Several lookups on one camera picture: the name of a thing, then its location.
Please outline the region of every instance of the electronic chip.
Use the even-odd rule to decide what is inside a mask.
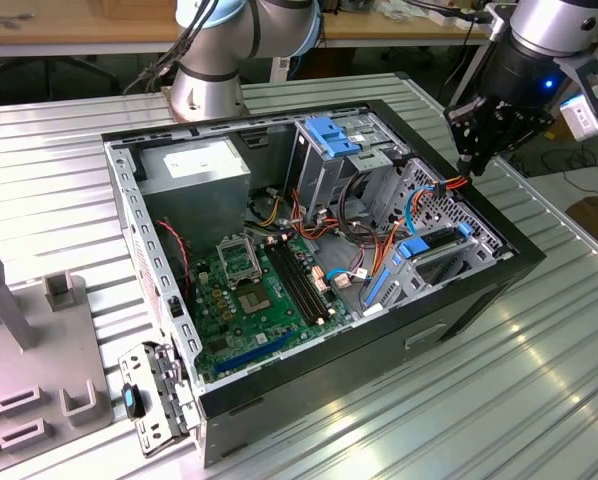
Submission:
[[[266,289],[260,283],[240,287],[237,289],[236,295],[246,315],[272,306]]]
[[[217,353],[228,348],[228,342],[225,338],[220,338],[219,340],[213,340],[208,346],[212,353]]]

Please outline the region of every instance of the hinge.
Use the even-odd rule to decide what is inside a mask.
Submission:
[[[199,410],[172,346],[137,345],[119,357],[119,366],[124,405],[145,457],[189,436],[198,440]]]

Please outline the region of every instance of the green motherboard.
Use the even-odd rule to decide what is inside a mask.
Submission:
[[[320,293],[314,286],[311,269],[316,263],[304,240],[292,237],[283,249],[286,263],[280,267],[279,248],[270,250],[264,244],[255,247],[252,251],[261,277],[233,285],[232,289],[226,270],[234,274],[252,266],[245,248],[240,251],[230,247],[229,255],[224,252],[225,268],[219,254],[192,266],[197,282],[195,328],[203,344],[196,367],[206,381],[248,368],[352,321],[335,292]],[[274,265],[283,271],[277,272]],[[301,295],[296,296],[300,291],[297,280],[303,282],[303,288],[311,282],[313,290],[307,293],[320,300],[328,312],[327,318],[306,318],[304,300]],[[293,298],[301,302],[299,308]]]

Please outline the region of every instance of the ram slot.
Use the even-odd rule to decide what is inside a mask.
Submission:
[[[329,317],[328,309],[304,275],[292,251],[286,245],[275,246],[268,250],[268,258],[306,324],[312,326],[319,319],[325,321]]]

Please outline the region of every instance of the blue tab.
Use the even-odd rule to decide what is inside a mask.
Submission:
[[[406,258],[414,257],[428,250],[430,247],[421,237],[408,238],[399,245],[399,251]]]
[[[135,399],[132,398],[132,390],[126,390],[124,399],[126,400],[126,407],[132,407],[132,404],[135,403]]]
[[[459,232],[461,232],[461,234],[468,238],[470,235],[472,235],[472,227],[470,225],[468,225],[466,222],[461,222],[459,223]]]
[[[386,281],[386,278],[388,278],[388,274],[390,274],[388,269],[386,267],[383,267],[383,272],[381,272],[381,276],[377,280],[377,283],[375,283],[375,286],[370,291],[370,295],[368,295],[368,298],[366,298],[366,306],[370,305],[372,301],[375,299],[377,293],[379,293],[379,290],[381,289],[381,286]]]
[[[354,155],[361,147],[350,141],[344,129],[329,117],[314,117],[306,120],[306,128],[331,157]]]

